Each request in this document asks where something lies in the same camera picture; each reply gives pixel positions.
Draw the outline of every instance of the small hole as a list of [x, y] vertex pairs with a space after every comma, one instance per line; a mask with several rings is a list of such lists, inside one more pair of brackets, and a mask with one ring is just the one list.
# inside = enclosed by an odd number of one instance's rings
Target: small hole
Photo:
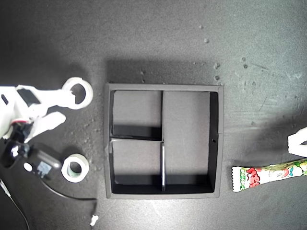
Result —
[[70, 164], [70, 168], [76, 174], [79, 174], [82, 172], [81, 166], [77, 162], [72, 162]]
[[6, 99], [6, 97], [5, 97], [3, 94], [1, 94], [1, 98], [2, 98], [2, 100], [4, 101], [4, 103], [5, 103], [6, 105], [8, 105], [9, 101], [8, 101], [8, 99]]
[[71, 89], [72, 94], [76, 96], [76, 104], [80, 104], [85, 99], [85, 89], [82, 85], [76, 84]]

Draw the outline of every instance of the white tape roll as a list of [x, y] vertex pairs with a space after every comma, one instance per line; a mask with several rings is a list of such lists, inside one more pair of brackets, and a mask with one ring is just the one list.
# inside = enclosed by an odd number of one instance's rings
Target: white tape roll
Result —
[[[80, 173], [76, 173], [71, 169], [72, 162], [75, 162], [80, 165], [81, 167]], [[89, 163], [83, 155], [72, 154], [68, 158], [66, 158], [66, 160], [64, 161], [61, 171], [62, 171], [62, 175], [64, 176], [66, 180], [72, 183], [78, 183], [86, 177], [89, 170], [90, 170]]]
[[83, 100], [83, 102], [79, 103], [79, 104], [74, 104], [69, 106], [70, 109], [82, 109], [87, 107], [93, 100], [93, 96], [94, 96], [94, 92], [93, 92], [93, 88], [90, 85], [90, 83], [88, 83], [87, 81], [84, 81], [82, 78], [69, 78], [65, 84], [63, 85], [62, 89], [63, 90], [67, 90], [67, 91], [71, 91], [71, 89], [75, 86], [75, 85], [82, 85], [84, 90], [85, 90], [85, 98]]

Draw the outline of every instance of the black table surface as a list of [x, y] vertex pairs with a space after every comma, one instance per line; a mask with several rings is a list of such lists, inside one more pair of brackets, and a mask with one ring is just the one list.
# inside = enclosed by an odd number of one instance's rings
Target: black table surface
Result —
[[[71, 196], [98, 197], [95, 229], [307, 229], [306, 178], [240, 193], [232, 191], [231, 179], [232, 166], [299, 159], [288, 154], [287, 136], [307, 126], [306, 53], [305, 0], [0, 2], [0, 85], [58, 89], [78, 76], [94, 88], [87, 108], [60, 109], [67, 121], [33, 141], [89, 159], [85, 180], [71, 184], [59, 173], [50, 185]], [[219, 198], [106, 199], [107, 81], [224, 85]], [[90, 229], [91, 202], [56, 196], [23, 169], [22, 161], [0, 171], [32, 230]], [[2, 190], [0, 202], [0, 228], [26, 229]]]

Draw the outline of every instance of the dark gray surface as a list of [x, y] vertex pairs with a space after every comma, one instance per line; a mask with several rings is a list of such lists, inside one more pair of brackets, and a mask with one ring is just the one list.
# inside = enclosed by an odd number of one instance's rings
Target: dark gray surface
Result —
[[112, 143], [117, 184], [160, 184], [161, 143], [144, 140], [116, 140]]
[[166, 184], [205, 184], [210, 93], [164, 92], [163, 100]]
[[112, 134], [162, 140], [161, 108], [161, 91], [115, 91]]
[[[68, 148], [74, 146], [90, 160], [86, 180], [68, 184], [59, 175], [52, 185], [74, 196], [98, 195], [97, 229], [307, 229], [306, 178], [233, 193], [230, 175], [234, 165], [263, 166], [298, 158], [287, 153], [286, 140], [307, 126], [306, 4], [3, 0], [0, 84], [57, 89], [68, 77], [80, 76], [93, 85], [94, 101], [88, 108], [62, 109], [66, 123], [35, 140], [63, 154], [75, 152]], [[213, 68], [215, 62], [221, 65], [218, 69]], [[101, 154], [107, 78], [120, 83], [142, 83], [143, 78], [146, 83], [225, 85], [220, 198], [106, 199]], [[23, 169], [1, 172], [32, 229], [87, 229], [91, 205], [62, 200]], [[13, 205], [2, 191], [0, 195], [0, 226], [23, 229]]]

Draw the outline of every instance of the candy wrapper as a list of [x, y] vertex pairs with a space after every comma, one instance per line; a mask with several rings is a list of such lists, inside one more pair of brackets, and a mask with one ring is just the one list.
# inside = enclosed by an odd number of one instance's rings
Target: candy wrapper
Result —
[[307, 158], [261, 168], [232, 168], [234, 192], [240, 192], [271, 181], [305, 175], [307, 175]]

